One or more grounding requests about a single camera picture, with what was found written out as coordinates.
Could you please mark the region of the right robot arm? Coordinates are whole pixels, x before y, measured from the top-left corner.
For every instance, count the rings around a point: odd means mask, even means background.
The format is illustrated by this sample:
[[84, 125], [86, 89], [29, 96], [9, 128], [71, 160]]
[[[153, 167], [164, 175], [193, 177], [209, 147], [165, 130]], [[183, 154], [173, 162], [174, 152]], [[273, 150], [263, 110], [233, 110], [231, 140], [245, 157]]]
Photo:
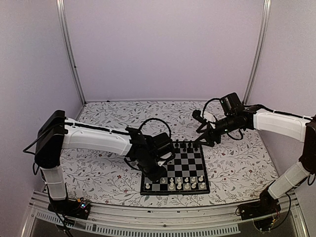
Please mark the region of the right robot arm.
[[213, 147], [233, 131], [256, 130], [272, 155], [279, 177], [261, 193], [255, 205], [259, 215], [274, 208], [275, 200], [298, 188], [316, 173], [316, 118], [269, 109], [262, 104], [246, 105], [233, 92], [208, 100], [192, 116], [200, 123], [196, 142]]

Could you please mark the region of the aluminium frame post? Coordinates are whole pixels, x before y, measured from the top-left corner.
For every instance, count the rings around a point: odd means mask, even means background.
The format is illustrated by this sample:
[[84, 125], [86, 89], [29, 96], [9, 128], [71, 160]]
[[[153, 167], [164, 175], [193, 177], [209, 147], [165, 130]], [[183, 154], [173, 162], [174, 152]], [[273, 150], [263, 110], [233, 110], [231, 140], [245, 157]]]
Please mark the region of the aluminium frame post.
[[250, 100], [251, 92], [253, 89], [253, 86], [255, 84], [255, 79], [257, 75], [257, 71], [260, 64], [261, 54], [265, 43], [265, 37], [269, 25], [269, 18], [270, 18], [270, 11], [271, 11], [271, 0], [264, 0], [263, 1], [263, 10], [262, 10], [262, 17], [261, 17], [261, 23], [260, 23], [260, 29], [259, 29], [259, 35], [256, 45], [256, 50], [254, 54], [254, 59], [252, 63], [252, 67], [250, 70], [249, 79], [245, 88], [245, 93], [243, 96], [243, 102], [247, 104]]
[[71, 73], [72, 73], [73, 80], [75, 83], [75, 87], [76, 87], [81, 103], [85, 105], [86, 99], [85, 99], [83, 88], [79, 79], [79, 73], [77, 70], [77, 65], [75, 62], [75, 57], [74, 57], [74, 53], [73, 53], [73, 49], [71, 45], [70, 33], [68, 29], [67, 17], [66, 17], [66, 11], [65, 11], [65, 1], [56, 0], [56, 6], [57, 6], [57, 14], [58, 14], [59, 22], [60, 22], [62, 37], [65, 44], [66, 54], [67, 54], [68, 61], [70, 64], [70, 69], [71, 69]]

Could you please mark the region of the black pieces row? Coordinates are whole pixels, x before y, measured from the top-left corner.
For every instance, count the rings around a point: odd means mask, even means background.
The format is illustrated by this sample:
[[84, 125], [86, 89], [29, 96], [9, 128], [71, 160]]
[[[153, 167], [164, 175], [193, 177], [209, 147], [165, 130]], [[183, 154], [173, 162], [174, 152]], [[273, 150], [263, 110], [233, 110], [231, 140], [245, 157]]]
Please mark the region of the black pieces row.
[[175, 153], [199, 153], [198, 144], [192, 141], [173, 141], [172, 142]]

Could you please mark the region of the left aluminium frame post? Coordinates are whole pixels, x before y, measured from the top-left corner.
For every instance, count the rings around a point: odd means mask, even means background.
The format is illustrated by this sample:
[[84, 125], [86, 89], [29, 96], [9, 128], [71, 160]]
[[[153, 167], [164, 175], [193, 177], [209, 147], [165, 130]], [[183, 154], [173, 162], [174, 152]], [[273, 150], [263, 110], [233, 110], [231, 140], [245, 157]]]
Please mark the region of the left aluminium frame post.
[[75, 87], [76, 87], [81, 103], [85, 105], [86, 99], [85, 99], [83, 88], [79, 79], [79, 73], [77, 70], [77, 65], [75, 62], [75, 57], [74, 57], [74, 53], [73, 53], [73, 49], [71, 45], [70, 33], [68, 29], [67, 17], [66, 17], [66, 11], [65, 11], [65, 1], [56, 0], [56, 6], [57, 6], [57, 14], [58, 14], [59, 22], [60, 22], [62, 37], [65, 44], [66, 54], [67, 54], [68, 61], [70, 64], [70, 69], [71, 69], [71, 73], [72, 73], [73, 80], [75, 83]]

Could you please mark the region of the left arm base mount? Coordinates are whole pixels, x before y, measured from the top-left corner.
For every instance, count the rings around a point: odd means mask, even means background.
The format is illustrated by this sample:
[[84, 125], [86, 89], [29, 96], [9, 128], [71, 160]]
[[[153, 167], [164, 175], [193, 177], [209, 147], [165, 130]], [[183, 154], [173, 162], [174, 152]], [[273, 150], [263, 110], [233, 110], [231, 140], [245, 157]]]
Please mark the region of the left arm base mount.
[[48, 210], [56, 212], [63, 216], [69, 216], [87, 220], [90, 214], [91, 205], [89, 200], [79, 198], [77, 200], [70, 200], [66, 197], [64, 200], [53, 200], [49, 196], [50, 204]]

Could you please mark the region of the black white chess board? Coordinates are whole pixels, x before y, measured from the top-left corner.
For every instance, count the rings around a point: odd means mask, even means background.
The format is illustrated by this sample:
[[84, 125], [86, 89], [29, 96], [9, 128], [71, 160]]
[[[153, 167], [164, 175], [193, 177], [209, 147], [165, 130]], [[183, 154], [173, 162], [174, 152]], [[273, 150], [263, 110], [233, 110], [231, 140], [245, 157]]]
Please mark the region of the black white chess board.
[[[210, 187], [209, 181], [207, 177], [207, 170], [203, 155], [202, 146], [199, 146], [199, 153], [175, 153], [175, 158], [168, 163], [164, 164], [163, 167], [166, 168], [167, 174], [162, 177], [166, 179], [166, 183], [161, 183], [160, 179], [156, 182], [151, 181], [146, 176], [142, 176], [141, 179], [141, 186], [140, 186], [140, 194], [141, 195], [149, 195], [149, 196], [168, 196], [168, 195], [202, 195], [202, 194], [209, 194]], [[205, 188], [200, 188], [200, 182], [198, 178], [203, 175], [204, 176], [204, 183]], [[174, 190], [169, 189], [169, 178], [174, 179]], [[182, 188], [178, 190], [177, 186], [177, 177], [182, 178]], [[188, 183], [190, 184], [189, 189], [185, 189], [184, 185], [186, 182], [184, 181], [185, 178], [189, 178]], [[197, 178], [197, 187], [192, 189], [192, 181], [191, 178]], [[151, 188], [146, 189], [145, 184], [149, 183]]]

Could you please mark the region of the white king piece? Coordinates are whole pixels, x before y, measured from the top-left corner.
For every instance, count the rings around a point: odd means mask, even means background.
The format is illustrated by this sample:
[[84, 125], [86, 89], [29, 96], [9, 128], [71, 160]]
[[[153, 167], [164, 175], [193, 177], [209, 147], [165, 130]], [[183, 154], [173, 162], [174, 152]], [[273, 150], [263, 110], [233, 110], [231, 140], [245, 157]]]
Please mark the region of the white king piece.
[[180, 190], [180, 189], [182, 188], [182, 178], [181, 178], [181, 177], [177, 177], [176, 181], [177, 181], [177, 186], [176, 186], [176, 188], [177, 188], [178, 190]]

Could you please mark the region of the front aluminium rail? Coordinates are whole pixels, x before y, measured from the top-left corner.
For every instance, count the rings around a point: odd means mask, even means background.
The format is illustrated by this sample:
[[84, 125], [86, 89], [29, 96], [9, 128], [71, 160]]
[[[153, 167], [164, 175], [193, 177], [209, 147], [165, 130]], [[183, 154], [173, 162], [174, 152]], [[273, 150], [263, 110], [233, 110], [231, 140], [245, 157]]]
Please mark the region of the front aluminium rail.
[[242, 219], [236, 203], [199, 207], [132, 207], [92, 203], [86, 220], [48, 210], [46, 193], [31, 197], [24, 237], [309, 237], [294, 193], [282, 197], [273, 215]]

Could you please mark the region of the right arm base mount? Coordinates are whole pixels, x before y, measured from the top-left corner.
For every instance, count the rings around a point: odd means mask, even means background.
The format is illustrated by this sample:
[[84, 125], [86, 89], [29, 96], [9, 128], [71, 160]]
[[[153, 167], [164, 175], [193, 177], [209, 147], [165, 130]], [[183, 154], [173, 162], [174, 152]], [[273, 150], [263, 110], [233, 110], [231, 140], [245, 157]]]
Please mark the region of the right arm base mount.
[[262, 217], [279, 211], [281, 211], [279, 201], [273, 198], [261, 198], [258, 201], [241, 204], [237, 207], [237, 213], [242, 220]]

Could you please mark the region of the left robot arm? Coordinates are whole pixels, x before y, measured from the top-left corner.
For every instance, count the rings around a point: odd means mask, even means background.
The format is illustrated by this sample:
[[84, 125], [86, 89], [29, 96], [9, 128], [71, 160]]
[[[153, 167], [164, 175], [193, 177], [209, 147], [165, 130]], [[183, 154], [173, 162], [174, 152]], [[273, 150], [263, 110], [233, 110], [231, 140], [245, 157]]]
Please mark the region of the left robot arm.
[[34, 162], [44, 175], [50, 201], [62, 214], [70, 214], [73, 203], [68, 194], [60, 155], [63, 149], [85, 149], [114, 153], [124, 156], [126, 163], [136, 162], [151, 181], [166, 174], [165, 162], [175, 158], [171, 132], [156, 136], [145, 135], [141, 128], [113, 129], [81, 123], [56, 110], [39, 129], [37, 138], [23, 152], [30, 154], [35, 147]]

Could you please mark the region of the right aluminium frame post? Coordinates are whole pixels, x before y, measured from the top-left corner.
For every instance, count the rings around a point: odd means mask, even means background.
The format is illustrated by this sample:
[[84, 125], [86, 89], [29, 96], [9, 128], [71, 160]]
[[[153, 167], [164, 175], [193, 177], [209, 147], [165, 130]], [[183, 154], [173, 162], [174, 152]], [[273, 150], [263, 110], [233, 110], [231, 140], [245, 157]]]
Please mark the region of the right aluminium frame post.
[[254, 54], [254, 59], [252, 63], [252, 67], [250, 70], [249, 79], [245, 88], [245, 93], [243, 96], [243, 102], [247, 104], [250, 100], [251, 92], [253, 89], [253, 86], [255, 84], [255, 79], [257, 75], [257, 71], [260, 64], [261, 54], [265, 43], [265, 37], [269, 25], [269, 18], [270, 18], [270, 11], [271, 11], [271, 0], [264, 0], [263, 1], [263, 10], [262, 10], [262, 17], [261, 17], [261, 23], [260, 23], [260, 29], [259, 29], [259, 35], [256, 45], [256, 50]]

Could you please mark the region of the white queen piece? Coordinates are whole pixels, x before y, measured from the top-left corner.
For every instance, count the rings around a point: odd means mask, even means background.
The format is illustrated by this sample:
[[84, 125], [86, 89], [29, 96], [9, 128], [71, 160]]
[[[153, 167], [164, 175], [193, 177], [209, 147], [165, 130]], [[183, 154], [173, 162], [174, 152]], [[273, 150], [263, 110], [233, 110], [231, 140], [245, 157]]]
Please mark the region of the white queen piece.
[[171, 183], [169, 184], [169, 189], [170, 189], [170, 190], [174, 190], [174, 182], [171, 182]]

